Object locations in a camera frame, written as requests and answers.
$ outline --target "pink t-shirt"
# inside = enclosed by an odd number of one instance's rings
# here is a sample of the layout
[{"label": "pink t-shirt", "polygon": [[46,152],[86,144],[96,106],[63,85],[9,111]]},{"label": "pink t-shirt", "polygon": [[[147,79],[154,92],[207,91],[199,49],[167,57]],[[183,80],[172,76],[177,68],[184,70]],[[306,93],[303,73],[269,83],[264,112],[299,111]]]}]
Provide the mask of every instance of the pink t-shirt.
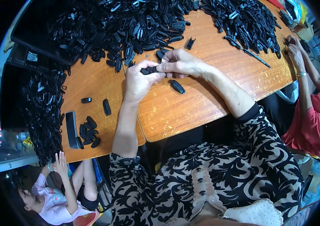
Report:
[{"label": "pink t-shirt", "polygon": [[53,225],[69,223],[78,216],[95,212],[87,210],[81,205],[81,202],[77,200],[78,210],[71,215],[66,208],[67,199],[63,193],[58,189],[49,188],[47,186],[47,179],[43,174],[40,174],[32,187],[32,193],[34,195],[45,196],[45,204],[39,214],[47,223]]}]

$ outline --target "chair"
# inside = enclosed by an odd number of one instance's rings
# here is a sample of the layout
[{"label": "chair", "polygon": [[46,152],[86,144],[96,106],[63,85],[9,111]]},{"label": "chair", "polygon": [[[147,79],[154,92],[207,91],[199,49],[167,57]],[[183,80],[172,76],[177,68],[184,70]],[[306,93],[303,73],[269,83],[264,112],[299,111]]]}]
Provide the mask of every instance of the chair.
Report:
[{"label": "chair", "polygon": [[83,216],[77,217],[74,221],[72,221],[73,226],[91,226],[93,223],[99,219],[102,213],[96,210],[95,213],[89,213]]}]

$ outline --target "wooden table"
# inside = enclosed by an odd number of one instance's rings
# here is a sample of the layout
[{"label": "wooden table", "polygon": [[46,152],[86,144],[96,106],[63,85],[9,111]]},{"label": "wooden table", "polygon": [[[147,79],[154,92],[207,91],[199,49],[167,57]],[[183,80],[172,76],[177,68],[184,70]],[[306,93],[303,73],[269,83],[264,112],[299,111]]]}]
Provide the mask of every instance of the wooden table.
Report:
[{"label": "wooden table", "polygon": [[[84,65],[77,61],[71,67],[71,76],[67,76],[64,85],[67,86],[66,94],[63,95],[61,113],[75,111],[77,135],[79,136],[80,124],[86,122],[86,117],[91,116],[97,123],[96,130],[101,138],[101,143],[96,148],[85,145],[83,150],[70,148],[67,138],[66,120],[63,120],[61,129],[62,147],[67,162],[76,162],[89,158],[107,155],[111,152],[112,142],[118,120],[118,113],[125,94],[125,74],[121,70],[115,73],[114,68],[106,64],[106,60],[93,62],[87,59]],[[81,99],[91,97],[92,102],[81,104]],[[106,116],[102,102],[108,99],[112,114]],[[136,134],[139,146],[145,143],[143,132],[136,121]]]},{"label": "wooden table", "polygon": [[[279,19],[278,8],[266,0],[261,2],[278,18],[277,22],[282,27],[275,32],[282,50],[285,48],[284,38],[292,32]],[[171,46],[184,48],[190,37],[196,38],[189,53],[220,69],[256,101],[296,79],[292,61],[284,56],[284,52],[280,60],[274,53],[262,52],[260,57],[271,65],[268,68],[224,40],[225,33],[217,33],[211,16],[203,11],[192,11],[184,17],[191,26],[186,27],[184,40],[172,43]],[[156,50],[136,55],[134,60],[139,62],[148,59],[156,62],[158,60],[155,52]],[[173,90],[169,79],[164,79],[154,85],[140,103],[138,117],[149,142],[185,132],[229,113],[219,94],[204,80],[187,77],[177,81],[185,88],[185,94]]]}]

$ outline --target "sleeve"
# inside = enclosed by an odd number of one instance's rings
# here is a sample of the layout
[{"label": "sleeve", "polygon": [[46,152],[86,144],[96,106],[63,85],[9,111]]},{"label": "sleeve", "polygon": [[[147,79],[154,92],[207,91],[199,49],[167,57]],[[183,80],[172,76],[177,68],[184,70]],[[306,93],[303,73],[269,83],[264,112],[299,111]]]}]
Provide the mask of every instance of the sleeve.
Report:
[{"label": "sleeve", "polygon": [[[301,133],[310,144],[320,144],[320,113],[316,112],[313,107],[308,109],[302,119]],[[320,157],[320,152],[312,154]]]},{"label": "sleeve", "polygon": [[272,184],[268,185],[274,186],[274,196],[271,195],[270,199],[282,212],[283,218],[288,219],[300,207],[304,184],[294,157],[288,153],[287,147],[267,120],[262,106],[248,121],[238,121],[235,131],[239,145],[245,150],[244,160],[253,167],[258,166],[257,172],[263,172],[262,175],[270,179]]},{"label": "sleeve", "polygon": [[48,208],[42,218],[49,224],[61,225],[69,222],[72,219],[71,214],[68,212],[66,206],[52,206]]},{"label": "sleeve", "polygon": [[110,153],[113,225],[135,225],[140,222],[147,172],[139,161],[139,156],[123,158]]},{"label": "sleeve", "polygon": [[280,139],[278,133],[264,115],[263,107],[257,103],[238,118],[235,123],[237,142],[245,149],[257,151],[269,145],[277,146],[286,150],[286,146]]},{"label": "sleeve", "polygon": [[32,186],[32,193],[34,195],[40,195],[42,193],[42,190],[45,189],[47,186],[47,179],[42,173],[40,173],[40,175],[37,178],[37,181]]}]

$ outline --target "black plastic part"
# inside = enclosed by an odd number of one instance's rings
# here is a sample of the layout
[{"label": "black plastic part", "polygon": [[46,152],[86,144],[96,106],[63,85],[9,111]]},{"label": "black plastic part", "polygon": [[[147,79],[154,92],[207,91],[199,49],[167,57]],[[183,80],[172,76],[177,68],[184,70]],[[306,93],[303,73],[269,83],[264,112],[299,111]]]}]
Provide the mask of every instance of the black plastic part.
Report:
[{"label": "black plastic part", "polygon": [[95,148],[95,147],[97,147],[100,143],[101,143],[101,139],[100,139],[100,138],[97,138],[97,139],[95,139],[95,140],[92,142],[91,147],[92,147],[92,148]]},{"label": "black plastic part", "polygon": [[89,130],[95,129],[95,128],[93,127],[93,125],[91,125],[91,124],[89,124],[89,123],[83,123],[83,126],[84,126],[85,128],[87,128],[87,129],[89,129]]},{"label": "black plastic part", "polygon": [[83,132],[83,124],[80,124],[80,129],[79,129],[79,131],[80,131],[80,137],[82,138],[82,139],[84,139],[85,138],[85,135],[84,135],[84,132]]},{"label": "black plastic part", "polygon": [[81,103],[89,103],[92,101],[92,98],[91,97],[86,97],[86,98],[82,98],[81,99]]},{"label": "black plastic part", "polygon": [[83,146],[82,140],[80,137],[77,137],[77,144],[81,149],[84,149],[85,147]]},{"label": "black plastic part", "polygon": [[94,129],[97,127],[96,122],[90,116],[87,116],[86,120]]},{"label": "black plastic part", "polygon": [[90,143],[92,143],[93,142],[93,140],[84,140],[83,142],[82,142],[82,144],[83,145],[89,145]]},{"label": "black plastic part", "polygon": [[87,132],[86,132],[86,134],[89,134],[89,135],[96,135],[96,134],[98,134],[99,132],[97,131],[97,130],[95,130],[95,129],[93,129],[93,130],[87,130]]},{"label": "black plastic part", "polygon": [[106,63],[108,66],[115,66],[116,65],[116,62],[112,61],[112,60],[106,60]]},{"label": "black plastic part", "polygon": [[181,86],[181,84],[179,84],[177,81],[175,80],[171,80],[170,85],[172,88],[174,88],[177,92],[184,94],[185,93],[185,89]]},{"label": "black plastic part", "polygon": [[140,72],[143,75],[150,75],[152,73],[158,72],[158,70],[156,70],[156,66],[154,66],[154,67],[143,68],[143,69],[140,70]]},{"label": "black plastic part", "polygon": [[117,59],[116,60],[116,64],[115,64],[115,70],[116,70],[116,72],[120,72],[120,70],[121,70],[121,59]]},{"label": "black plastic part", "polygon": [[86,134],[85,139],[86,140],[94,140],[94,139],[96,139],[96,136],[93,134]]},{"label": "black plastic part", "polygon": [[195,42],[196,38],[193,40],[192,37],[188,40],[188,43],[186,44],[186,48],[191,50],[191,48],[193,47],[193,44]]},{"label": "black plastic part", "polygon": [[161,60],[164,57],[164,54],[162,53],[161,50],[156,51],[156,56],[158,57],[159,60]]},{"label": "black plastic part", "polygon": [[104,99],[102,102],[103,110],[105,111],[105,115],[111,115],[111,108],[108,99]]},{"label": "black plastic part", "polygon": [[261,61],[264,65],[266,65],[267,67],[271,68],[271,66],[269,64],[267,64],[264,60],[262,60],[261,58],[259,58],[257,55],[255,55],[254,53],[250,52],[249,50],[243,49],[244,52],[246,52],[248,55],[256,58],[257,60]]}]

